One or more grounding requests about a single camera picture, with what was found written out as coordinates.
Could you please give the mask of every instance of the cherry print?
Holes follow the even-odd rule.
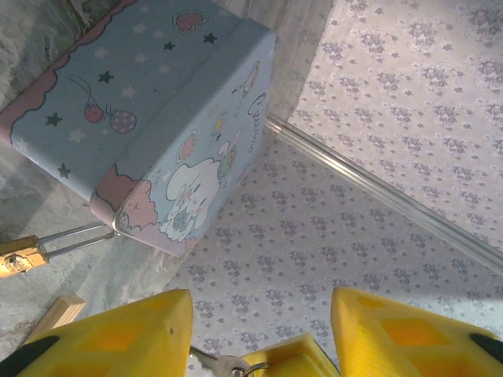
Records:
[[[103,111],[94,99],[90,85],[78,76],[70,76],[70,81],[80,86],[88,94],[87,105],[84,108],[84,119],[89,123],[108,121],[110,127],[118,134],[125,135],[131,132],[137,123],[136,115],[129,110],[115,110],[106,105]]]

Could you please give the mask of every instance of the pink scalloped edge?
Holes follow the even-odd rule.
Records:
[[[138,0],[122,0],[109,14],[92,27],[81,39],[77,41],[62,57],[56,60],[44,73],[42,73],[23,93],[0,112],[0,141],[11,144],[11,135],[14,123],[29,112],[38,110],[46,101],[46,94],[57,83],[56,71],[70,61],[70,55],[80,46],[88,45],[98,39],[105,31],[113,16],[123,11]]]

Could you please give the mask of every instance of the key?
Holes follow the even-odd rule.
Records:
[[[190,355],[194,356],[205,369],[209,369],[215,377],[241,377],[250,369],[250,365],[237,356],[212,356],[196,347],[190,347]]]

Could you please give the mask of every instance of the blue tin box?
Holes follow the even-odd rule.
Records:
[[[122,0],[0,114],[117,232],[182,255],[259,151],[274,33],[208,0]]]

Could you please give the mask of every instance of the metal rod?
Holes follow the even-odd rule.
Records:
[[[51,242],[54,240],[60,240],[61,238],[66,238],[68,236],[74,236],[75,234],[87,232],[89,230],[98,229],[102,226],[107,226],[107,225],[103,224],[102,222],[96,222],[96,223],[89,224],[89,225],[79,226],[78,228],[65,230],[64,232],[59,232],[56,234],[51,234],[50,236],[39,238],[39,243],[48,243],[48,242]]]
[[[106,240],[110,240],[111,238],[113,238],[116,235],[117,235],[117,233],[110,232],[110,233],[104,234],[103,236],[94,237],[94,238],[91,238],[90,240],[87,240],[87,241],[75,243],[73,245],[62,247],[61,249],[50,251],[50,252],[47,253],[46,256],[47,256],[47,258],[57,257],[59,255],[67,254],[70,251],[74,251],[74,250],[77,250],[77,249],[81,249],[83,247],[88,247],[88,246],[91,246],[91,245],[95,245],[96,243],[100,243],[100,242],[103,242],[103,241],[106,241]]]
[[[298,148],[309,157],[326,164],[351,183],[358,185],[392,209],[416,222],[442,240],[463,251],[496,273],[503,275],[503,254],[470,232],[407,196],[376,175],[363,169],[304,131],[269,114],[266,128],[280,140]]]

